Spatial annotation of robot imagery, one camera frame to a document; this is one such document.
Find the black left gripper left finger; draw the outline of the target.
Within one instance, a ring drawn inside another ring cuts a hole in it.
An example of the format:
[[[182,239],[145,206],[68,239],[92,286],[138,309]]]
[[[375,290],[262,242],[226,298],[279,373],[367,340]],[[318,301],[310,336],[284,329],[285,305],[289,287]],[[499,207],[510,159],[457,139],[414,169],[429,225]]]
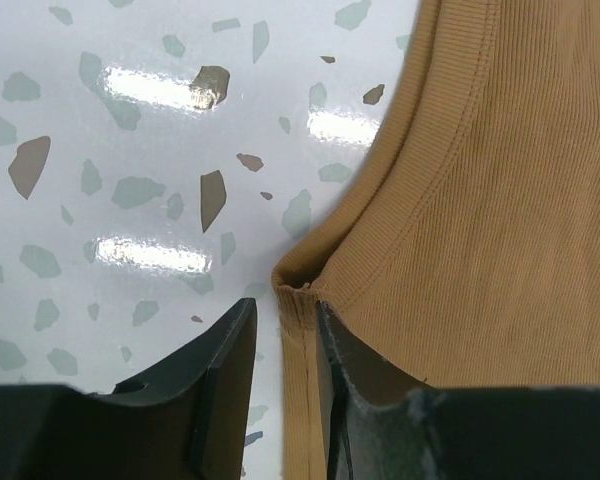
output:
[[[239,478],[256,336],[243,298],[109,394],[0,385],[0,479]]]

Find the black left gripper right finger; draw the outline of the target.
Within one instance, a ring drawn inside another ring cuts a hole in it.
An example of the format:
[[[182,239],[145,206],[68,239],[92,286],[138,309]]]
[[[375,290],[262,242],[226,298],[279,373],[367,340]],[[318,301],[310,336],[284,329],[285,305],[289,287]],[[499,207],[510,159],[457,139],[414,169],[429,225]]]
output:
[[[600,386],[436,389],[316,306],[330,479],[600,479]]]

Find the tan ribbed tank top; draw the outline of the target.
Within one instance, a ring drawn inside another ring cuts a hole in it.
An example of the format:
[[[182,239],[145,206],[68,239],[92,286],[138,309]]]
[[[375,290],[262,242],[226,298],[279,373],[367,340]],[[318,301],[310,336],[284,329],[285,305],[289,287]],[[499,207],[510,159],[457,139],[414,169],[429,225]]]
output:
[[[327,473],[315,307],[432,386],[600,384],[600,1],[425,1],[367,163],[276,265],[284,475]]]

